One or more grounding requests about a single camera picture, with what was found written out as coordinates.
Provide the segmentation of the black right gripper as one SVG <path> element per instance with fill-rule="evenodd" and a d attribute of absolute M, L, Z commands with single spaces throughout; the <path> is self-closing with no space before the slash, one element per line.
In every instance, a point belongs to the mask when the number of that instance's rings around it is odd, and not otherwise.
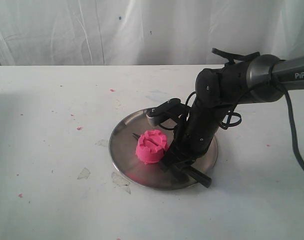
<path fill-rule="evenodd" d="M 198 177 L 199 172 L 192 167 L 192 164 L 206 154 L 216 131 L 215 120 L 181 119 L 174 128 L 174 138 L 170 148 L 160 159 L 160 169 L 163 172 L 171 169 L 178 176 L 186 174 Z"/>

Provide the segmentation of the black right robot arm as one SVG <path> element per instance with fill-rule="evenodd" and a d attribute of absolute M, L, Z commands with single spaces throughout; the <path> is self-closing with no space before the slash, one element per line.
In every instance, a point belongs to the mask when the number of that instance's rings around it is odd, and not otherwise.
<path fill-rule="evenodd" d="M 208 177 L 198 173 L 192 164 L 207 152 L 218 129 L 227 130 L 241 122 L 236 106 L 271 103 L 285 97 L 293 152 L 304 171 L 289 96 L 291 90 L 304 90 L 304 56 L 282 60 L 271 54 L 238 55 L 217 49 L 215 54 L 225 58 L 227 63 L 219 69 L 205 68 L 197 75 L 192 106 L 174 98 L 155 109 L 163 120 L 176 122 L 174 139 L 160 160 L 160 168 L 166 171 L 176 167 L 206 182 Z"/>

